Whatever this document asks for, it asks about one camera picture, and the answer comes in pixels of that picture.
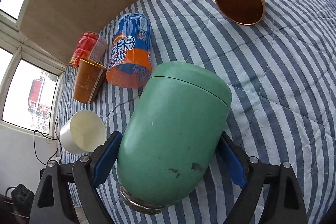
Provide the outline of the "green insulated cup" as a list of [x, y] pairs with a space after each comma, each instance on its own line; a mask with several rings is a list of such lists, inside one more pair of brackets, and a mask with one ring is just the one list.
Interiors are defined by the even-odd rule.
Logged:
[[231, 102], [228, 85], [207, 69], [177, 61], [157, 66], [118, 151], [124, 202], [158, 214], [188, 196], [211, 162]]

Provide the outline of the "brown paper cup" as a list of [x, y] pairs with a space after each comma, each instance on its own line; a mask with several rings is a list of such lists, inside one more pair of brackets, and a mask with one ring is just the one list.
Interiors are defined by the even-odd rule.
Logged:
[[76, 72], [73, 98], [91, 104], [105, 80], [106, 67], [95, 61], [81, 58]]

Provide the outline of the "red printed cup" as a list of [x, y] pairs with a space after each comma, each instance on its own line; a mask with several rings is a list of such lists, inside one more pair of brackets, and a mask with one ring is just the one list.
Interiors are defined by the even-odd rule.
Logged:
[[78, 67], [80, 59], [87, 59], [98, 63], [107, 48], [108, 42], [102, 36], [95, 32], [84, 32], [76, 44], [69, 65]]

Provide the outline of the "black power adapter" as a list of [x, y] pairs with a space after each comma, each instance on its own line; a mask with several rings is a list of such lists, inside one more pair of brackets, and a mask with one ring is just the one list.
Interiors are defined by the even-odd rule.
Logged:
[[20, 209], [31, 209], [34, 197], [34, 193], [23, 184], [19, 184], [11, 192], [13, 204]]

